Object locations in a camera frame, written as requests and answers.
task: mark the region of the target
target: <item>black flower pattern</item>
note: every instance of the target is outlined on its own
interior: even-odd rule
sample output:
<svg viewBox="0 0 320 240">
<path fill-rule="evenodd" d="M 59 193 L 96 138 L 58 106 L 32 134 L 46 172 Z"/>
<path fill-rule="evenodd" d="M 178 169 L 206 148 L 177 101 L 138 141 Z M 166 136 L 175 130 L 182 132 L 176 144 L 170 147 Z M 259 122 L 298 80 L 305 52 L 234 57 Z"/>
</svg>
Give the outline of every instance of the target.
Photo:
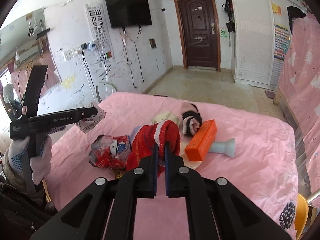
<svg viewBox="0 0 320 240">
<path fill-rule="evenodd" d="M 279 224 L 282 229 L 289 229 L 294 222 L 294 217 L 296 215 L 296 207 L 293 202 L 286 204 L 285 208 L 279 216 Z"/>
</svg>

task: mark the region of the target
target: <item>tiled floor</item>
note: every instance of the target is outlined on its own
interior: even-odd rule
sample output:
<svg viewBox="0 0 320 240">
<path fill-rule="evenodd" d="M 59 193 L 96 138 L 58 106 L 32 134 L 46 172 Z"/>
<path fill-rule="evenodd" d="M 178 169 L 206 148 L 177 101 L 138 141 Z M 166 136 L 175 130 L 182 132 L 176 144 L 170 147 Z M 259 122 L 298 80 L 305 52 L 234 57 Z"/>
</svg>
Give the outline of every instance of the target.
<svg viewBox="0 0 320 240">
<path fill-rule="evenodd" d="M 174 69 L 149 94 L 220 104 L 285 121 L 281 106 L 274 106 L 264 89 L 235 84 L 229 72 Z"/>
</svg>

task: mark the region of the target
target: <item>door frame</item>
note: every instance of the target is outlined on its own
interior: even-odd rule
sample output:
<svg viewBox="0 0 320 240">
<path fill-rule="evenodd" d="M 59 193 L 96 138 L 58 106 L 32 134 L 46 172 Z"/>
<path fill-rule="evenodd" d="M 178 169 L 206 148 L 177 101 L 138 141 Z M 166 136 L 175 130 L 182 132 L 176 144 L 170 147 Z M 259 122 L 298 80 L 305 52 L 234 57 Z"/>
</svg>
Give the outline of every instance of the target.
<svg viewBox="0 0 320 240">
<path fill-rule="evenodd" d="M 220 69 L 220 29 L 219 29 L 219 22 L 218 22 L 218 13 L 217 13 L 217 7 L 216 7 L 216 3 L 215 0 L 211 0 L 212 2 L 212 7 L 213 7 L 213 16 L 214 16 L 214 22 L 215 22 L 215 29 L 216 29 L 216 33 L 217 33 L 217 71 L 221 71 Z M 181 40 L 181 48 L 182 48 L 182 58 L 183 58 L 183 68 L 187 69 L 188 65 L 187 65 L 187 52 L 186 52 L 186 45 L 185 45 L 185 41 L 184 41 L 184 32 L 183 32 L 183 25 L 182 25 L 182 18 L 181 18 L 181 12 L 179 9 L 179 5 L 178 5 L 178 1 L 174 0 L 174 4 L 176 7 L 176 12 L 177 12 L 177 18 L 178 18 L 178 26 L 179 26 L 179 33 L 180 33 L 180 40 Z"/>
</svg>

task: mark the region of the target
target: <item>wall-mounted television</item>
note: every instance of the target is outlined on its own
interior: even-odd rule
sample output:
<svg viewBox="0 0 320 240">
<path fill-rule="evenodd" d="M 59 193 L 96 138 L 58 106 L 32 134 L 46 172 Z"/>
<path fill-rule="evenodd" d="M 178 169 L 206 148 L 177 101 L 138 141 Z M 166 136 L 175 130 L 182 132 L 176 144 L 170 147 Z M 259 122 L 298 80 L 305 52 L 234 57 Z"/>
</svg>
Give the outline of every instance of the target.
<svg viewBox="0 0 320 240">
<path fill-rule="evenodd" d="M 106 0 L 112 28 L 152 25 L 148 0 Z"/>
</svg>

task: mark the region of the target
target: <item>orange rectangular box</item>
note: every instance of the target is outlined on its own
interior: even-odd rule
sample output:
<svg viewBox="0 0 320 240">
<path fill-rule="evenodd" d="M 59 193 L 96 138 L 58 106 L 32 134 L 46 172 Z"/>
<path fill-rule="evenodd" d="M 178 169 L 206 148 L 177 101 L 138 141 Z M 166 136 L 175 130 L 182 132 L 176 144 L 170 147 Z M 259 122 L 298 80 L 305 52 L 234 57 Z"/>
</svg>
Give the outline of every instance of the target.
<svg viewBox="0 0 320 240">
<path fill-rule="evenodd" d="M 201 162 L 207 155 L 209 148 L 217 133 L 214 120 L 205 121 L 196 132 L 195 136 L 184 149 L 189 161 Z"/>
</svg>

